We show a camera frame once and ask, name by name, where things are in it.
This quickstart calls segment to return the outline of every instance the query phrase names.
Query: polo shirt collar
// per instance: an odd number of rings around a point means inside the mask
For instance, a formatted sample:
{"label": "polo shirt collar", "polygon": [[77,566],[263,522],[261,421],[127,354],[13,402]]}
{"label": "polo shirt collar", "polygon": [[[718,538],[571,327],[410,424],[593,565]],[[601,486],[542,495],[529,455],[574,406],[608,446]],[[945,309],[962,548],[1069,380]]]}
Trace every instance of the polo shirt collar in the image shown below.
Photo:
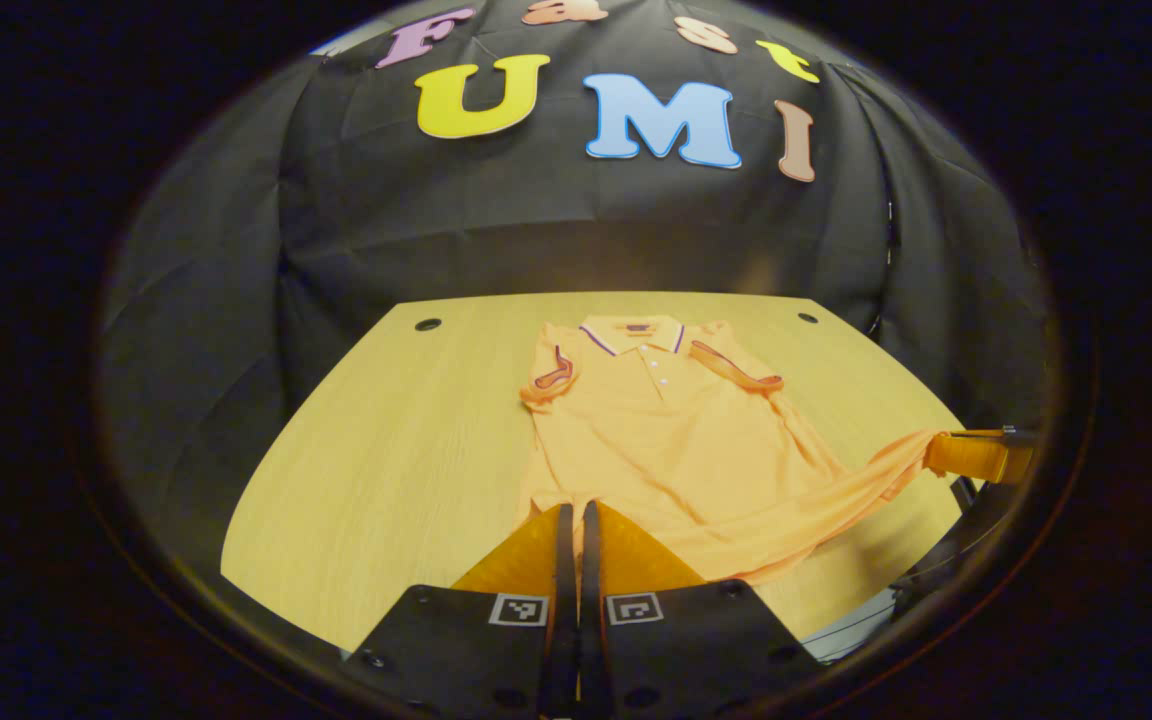
{"label": "polo shirt collar", "polygon": [[579,325],[586,336],[605,351],[620,355],[641,344],[650,344],[667,353],[677,353],[682,346],[684,325],[667,314],[591,314]]}

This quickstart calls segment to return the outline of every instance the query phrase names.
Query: shirt sleeve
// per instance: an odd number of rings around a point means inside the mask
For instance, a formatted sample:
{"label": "shirt sleeve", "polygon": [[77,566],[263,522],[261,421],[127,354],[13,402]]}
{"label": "shirt sleeve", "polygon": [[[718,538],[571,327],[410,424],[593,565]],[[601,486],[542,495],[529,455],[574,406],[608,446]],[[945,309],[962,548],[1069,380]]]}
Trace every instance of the shirt sleeve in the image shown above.
{"label": "shirt sleeve", "polygon": [[548,402],[576,382],[581,364],[576,357],[576,343],[571,342],[562,328],[545,323],[540,336],[536,339],[532,353],[531,373],[525,386],[518,391],[522,401],[528,406],[540,406]]}
{"label": "shirt sleeve", "polygon": [[700,325],[687,344],[687,351],[702,365],[742,388],[770,393],[785,387],[785,378],[736,342],[726,320]]}

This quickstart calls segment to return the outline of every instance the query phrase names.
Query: wooden table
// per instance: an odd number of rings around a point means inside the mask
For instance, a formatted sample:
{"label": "wooden table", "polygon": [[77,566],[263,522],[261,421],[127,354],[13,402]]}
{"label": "wooden table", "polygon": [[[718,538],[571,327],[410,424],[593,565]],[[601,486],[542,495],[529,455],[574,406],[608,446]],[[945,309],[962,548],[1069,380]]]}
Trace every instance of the wooden table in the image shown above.
{"label": "wooden table", "polygon": [[[799,313],[819,323],[806,323]],[[395,306],[308,397],[238,500],[220,571],[257,602],[354,651],[408,585],[449,585],[513,530],[532,427],[518,387],[541,324],[586,314],[728,320],[849,468],[954,415],[867,338],[809,300],[547,293]],[[433,331],[417,323],[442,319]],[[896,501],[758,588],[797,637],[855,609],[958,518],[950,478]]]}

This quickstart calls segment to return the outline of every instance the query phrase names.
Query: black fabric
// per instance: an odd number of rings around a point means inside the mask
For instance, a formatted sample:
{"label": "black fabric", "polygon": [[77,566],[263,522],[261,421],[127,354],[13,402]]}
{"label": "black fabric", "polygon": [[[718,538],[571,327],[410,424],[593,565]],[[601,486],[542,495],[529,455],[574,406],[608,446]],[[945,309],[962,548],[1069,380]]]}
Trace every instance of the black fabric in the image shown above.
{"label": "black fabric", "polygon": [[[268,78],[164,174],[127,233],[101,331],[111,452],[147,531],[215,606],[324,659],[329,647],[220,577],[225,529],[294,410],[397,302],[517,291],[740,291],[820,302],[872,328],[969,425],[1037,416],[1043,302],[1018,222],[984,169],[872,73],[767,26],[664,0],[599,23],[524,26],[479,12],[420,58],[374,69],[389,36]],[[719,55],[673,18],[721,24]],[[812,63],[810,85],[755,40]],[[503,91],[495,59],[543,53],[525,122],[439,141],[416,126],[422,74],[472,63],[468,109]],[[591,73],[666,101],[685,82],[735,96],[736,170],[598,160]],[[782,176],[772,103],[813,115],[817,179]],[[888,209],[895,218],[888,222]]]}

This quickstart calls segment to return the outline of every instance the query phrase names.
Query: light blue letter m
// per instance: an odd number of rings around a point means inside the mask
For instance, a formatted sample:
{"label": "light blue letter m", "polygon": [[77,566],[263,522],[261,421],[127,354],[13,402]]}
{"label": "light blue letter m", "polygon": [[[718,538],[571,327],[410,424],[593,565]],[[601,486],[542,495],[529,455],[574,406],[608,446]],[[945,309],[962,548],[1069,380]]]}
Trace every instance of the light blue letter m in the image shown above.
{"label": "light blue letter m", "polygon": [[630,123],[639,131],[652,154],[664,158],[687,128],[682,159],[714,168],[736,169],[740,156],[732,150],[727,129],[727,103],[732,92],[689,82],[661,105],[639,78],[604,73],[585,77],[585,88],[598,94],[598,137],[585,146],[594,158],[634,158],[639,143],[630,141]]}

